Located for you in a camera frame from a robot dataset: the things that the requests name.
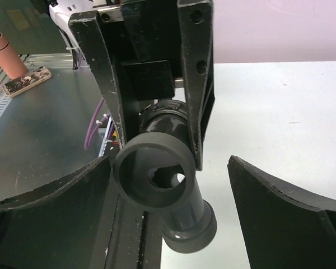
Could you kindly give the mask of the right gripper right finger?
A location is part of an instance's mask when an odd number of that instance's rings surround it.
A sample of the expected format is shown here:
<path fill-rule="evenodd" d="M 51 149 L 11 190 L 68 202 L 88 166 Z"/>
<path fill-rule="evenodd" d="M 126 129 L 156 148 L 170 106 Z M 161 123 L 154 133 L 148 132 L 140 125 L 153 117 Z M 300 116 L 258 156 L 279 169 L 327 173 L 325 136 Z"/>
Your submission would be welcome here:
<path fill-rule="evenodd" d="M 336 200 L 237 156 L 227 168 L 251 268 L 336 268 Z"/>

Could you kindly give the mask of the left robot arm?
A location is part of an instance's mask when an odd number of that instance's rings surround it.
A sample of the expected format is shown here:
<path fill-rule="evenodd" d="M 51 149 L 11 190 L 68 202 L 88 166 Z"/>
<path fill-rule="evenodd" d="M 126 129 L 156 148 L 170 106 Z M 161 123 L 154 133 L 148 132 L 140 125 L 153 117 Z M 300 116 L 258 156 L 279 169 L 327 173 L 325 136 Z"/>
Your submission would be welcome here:
<path fill-rule="evenodd" d="M 183 83 L 190 148 L 203 166 L 214 104 L 212 1 L 34 1 L 74 43 L 113 118 L 121 145 L 138 133 L 145 101 Z"/>

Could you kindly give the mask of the grey pipe tee fitting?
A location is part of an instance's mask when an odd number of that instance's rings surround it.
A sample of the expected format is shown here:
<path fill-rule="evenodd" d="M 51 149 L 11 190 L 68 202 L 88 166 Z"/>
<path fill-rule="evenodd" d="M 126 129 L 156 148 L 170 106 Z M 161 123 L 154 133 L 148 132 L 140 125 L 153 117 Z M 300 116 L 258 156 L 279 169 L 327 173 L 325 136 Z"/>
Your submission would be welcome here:
<path fill-rule="evenodd" d="M 189 254 L 211 243 L 217 232 L 213 207 L 202 198 L 198 182 L 183 205 L 161 215 L 160 233 L 167 246 L 175 252 Z"/>

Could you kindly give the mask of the large grey pipe adapter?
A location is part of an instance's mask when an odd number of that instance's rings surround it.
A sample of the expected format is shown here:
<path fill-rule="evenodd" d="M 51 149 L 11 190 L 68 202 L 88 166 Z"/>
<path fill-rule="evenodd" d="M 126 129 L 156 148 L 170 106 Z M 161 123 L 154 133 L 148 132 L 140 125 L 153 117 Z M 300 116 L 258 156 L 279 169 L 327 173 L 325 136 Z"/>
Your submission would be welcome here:
<path fill-rule="evenodd" d="M 184 102 L 161 101 L 142 113 L 140 133 L 118 152 L 113 177 L 120 195 L 145 211 L 189 201 L 197 181 Z"/>

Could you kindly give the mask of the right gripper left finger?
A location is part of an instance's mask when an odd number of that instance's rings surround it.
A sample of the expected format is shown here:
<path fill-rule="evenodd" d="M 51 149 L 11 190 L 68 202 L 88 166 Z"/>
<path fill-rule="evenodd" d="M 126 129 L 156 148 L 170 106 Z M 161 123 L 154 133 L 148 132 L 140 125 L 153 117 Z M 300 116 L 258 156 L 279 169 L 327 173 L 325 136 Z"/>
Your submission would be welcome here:
<path fill-rule="evenodd" d="M 0 268 L 89 268 L 110 160 L 0 201 Z"/>

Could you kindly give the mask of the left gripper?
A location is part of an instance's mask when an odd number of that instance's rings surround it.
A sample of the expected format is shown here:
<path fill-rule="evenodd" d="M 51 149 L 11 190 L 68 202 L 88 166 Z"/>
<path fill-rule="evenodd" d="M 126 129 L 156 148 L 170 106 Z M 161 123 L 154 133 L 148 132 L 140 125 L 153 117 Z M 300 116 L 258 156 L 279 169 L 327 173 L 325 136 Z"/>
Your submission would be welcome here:
<path fill-rule="evenodd" d="M 121 149 L 139 133 L 144 107 L 173 96 L 181 43 L 191 147 L 195 169 L 202 170 L 212 23 L 212 1 L 116 1 L 70 16 L 69 29 L 106 101 Z"/>

